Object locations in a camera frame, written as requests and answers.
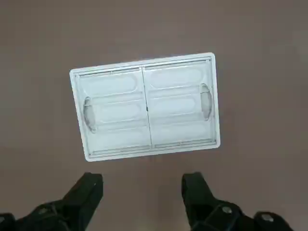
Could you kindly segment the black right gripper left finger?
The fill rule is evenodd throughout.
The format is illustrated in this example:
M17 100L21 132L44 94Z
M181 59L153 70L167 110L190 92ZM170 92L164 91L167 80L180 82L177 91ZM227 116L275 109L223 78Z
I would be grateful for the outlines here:
M84 231L103 198L103 176L86 172L60 200L37 206L16 219L1 213L2 231Z

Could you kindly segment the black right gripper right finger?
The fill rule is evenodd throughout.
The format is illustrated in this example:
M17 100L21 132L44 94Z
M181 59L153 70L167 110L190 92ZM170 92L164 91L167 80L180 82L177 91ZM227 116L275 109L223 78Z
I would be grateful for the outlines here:
M251 218L234 203L217 199L200 172L183 174L181 195L192 231L292 231L278 214L259 211Z

